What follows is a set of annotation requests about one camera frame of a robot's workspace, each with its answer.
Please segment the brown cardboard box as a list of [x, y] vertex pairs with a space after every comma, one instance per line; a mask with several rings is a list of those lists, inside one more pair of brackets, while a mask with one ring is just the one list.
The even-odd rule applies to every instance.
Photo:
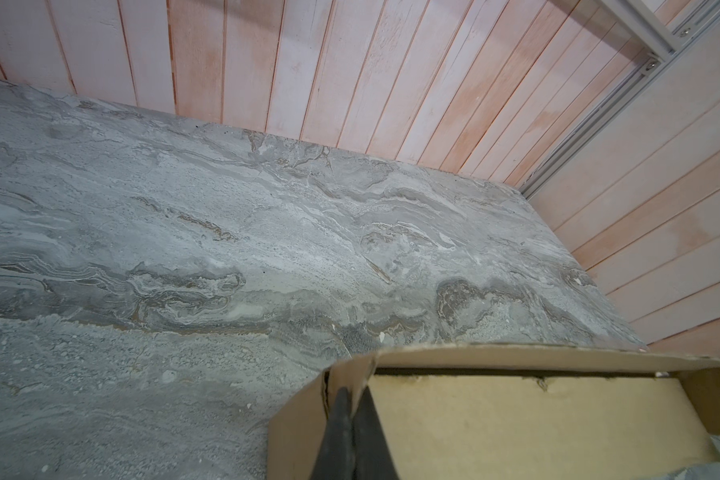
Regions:
[[398, 479], [653, 479], [720, 462], [720, 358], [422, 345], [333, 364], [268, 426], [267, 475], [310, 479], [340, 388], [369, 387]]

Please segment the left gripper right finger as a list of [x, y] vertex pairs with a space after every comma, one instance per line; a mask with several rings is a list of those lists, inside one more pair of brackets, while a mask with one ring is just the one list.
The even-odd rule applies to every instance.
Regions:
[[353, 442], [355, 479], [399, 478], [369, 387], [364, 389], [353, 417]]

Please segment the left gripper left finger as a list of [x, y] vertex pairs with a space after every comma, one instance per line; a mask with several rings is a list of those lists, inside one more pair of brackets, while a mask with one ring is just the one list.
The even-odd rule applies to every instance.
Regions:
[[331, 407], [311, 480], [349, 480], [354, 476], [351, 394], [342, 387]]

